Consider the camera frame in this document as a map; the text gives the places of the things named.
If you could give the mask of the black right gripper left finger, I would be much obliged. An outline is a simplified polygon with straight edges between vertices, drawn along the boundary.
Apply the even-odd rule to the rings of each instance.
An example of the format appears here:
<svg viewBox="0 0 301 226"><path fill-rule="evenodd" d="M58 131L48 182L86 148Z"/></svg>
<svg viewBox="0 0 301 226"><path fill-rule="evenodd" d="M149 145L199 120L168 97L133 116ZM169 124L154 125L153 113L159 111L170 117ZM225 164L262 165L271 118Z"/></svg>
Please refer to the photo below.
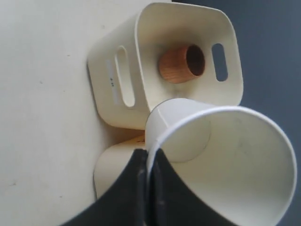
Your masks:
<svg viewBox="0 0 301 226"><path fill-rule="evenodd" d="M110 188L64 226L143 226L145 219L146 150L135 149Z"/></svg>

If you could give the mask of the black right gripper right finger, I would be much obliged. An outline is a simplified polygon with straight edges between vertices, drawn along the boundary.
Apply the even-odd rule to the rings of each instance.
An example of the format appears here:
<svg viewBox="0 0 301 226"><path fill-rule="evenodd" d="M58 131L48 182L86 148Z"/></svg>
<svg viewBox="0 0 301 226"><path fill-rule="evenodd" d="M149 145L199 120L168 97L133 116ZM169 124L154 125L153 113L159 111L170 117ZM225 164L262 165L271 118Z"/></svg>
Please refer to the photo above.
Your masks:
<svg viewBox="0 0 301 226"><path fill-rule="evenodd" d="M162 149L155 155L149 183L150 226L233 226L199 199L180 179Z"/></svg>

